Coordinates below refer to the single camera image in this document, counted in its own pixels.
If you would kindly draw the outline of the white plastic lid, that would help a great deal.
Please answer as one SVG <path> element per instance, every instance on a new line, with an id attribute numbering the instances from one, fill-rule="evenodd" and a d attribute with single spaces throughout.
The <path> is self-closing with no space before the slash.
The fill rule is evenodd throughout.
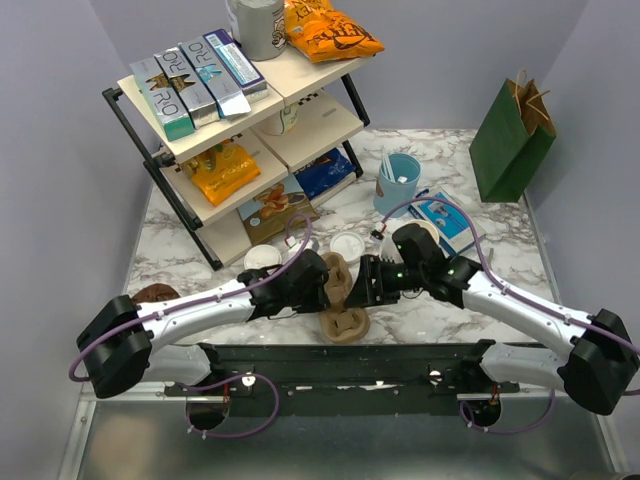
<path id="1" fill-rule="evenodd" d="M 256 245 L 249 249 L 243 259 L 246 270 L 274 267 L 282 264 L 280 251 L 267 244 Z"/>

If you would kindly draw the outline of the brown cardboard cup carrier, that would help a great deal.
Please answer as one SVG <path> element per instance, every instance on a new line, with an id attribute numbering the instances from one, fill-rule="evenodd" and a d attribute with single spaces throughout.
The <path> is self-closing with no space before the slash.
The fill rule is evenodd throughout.
<path id="1" fill-rule="evenodd" d="M 369 315 L 364 309 L 345 307 L 353 280 L 344 258 L 339 253 L 327 252 L 322 259 L 328 268 L 324 291 L 330 302 L 329 308 L 319 314 L 322 332 L 334 344 L 352 344 L 369 332 Z"/>

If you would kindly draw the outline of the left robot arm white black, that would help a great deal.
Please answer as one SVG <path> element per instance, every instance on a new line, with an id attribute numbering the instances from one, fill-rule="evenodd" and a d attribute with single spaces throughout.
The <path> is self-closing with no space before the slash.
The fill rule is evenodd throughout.
<path id="1" fill-rule="evenodd" d="M 242 272 L 217 288 L 169 301 L 135 304 L 130 296 L 110 300 L 77 337 L 76 366 L 86 369 L 99 399 L 116 397 L 140 382 L 177 382 L 201 395 L 222 380 L 208 348 L 181 340 L 214 327 L 274 317 L 285 309 L 318 313 L 329 305 L 325 261 L 299 252 L 280 269 Z"/>

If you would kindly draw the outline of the green paper bag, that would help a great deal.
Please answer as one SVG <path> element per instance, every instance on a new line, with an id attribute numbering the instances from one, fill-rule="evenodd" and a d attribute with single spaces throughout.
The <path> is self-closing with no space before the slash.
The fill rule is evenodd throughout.
<path id="1" fill-rule="evenodd" d="M 545 94 L 524 68 L 504 81 L 469 147 L 483 202 L 517 202 L 549 152 L 557 133 Z"/>

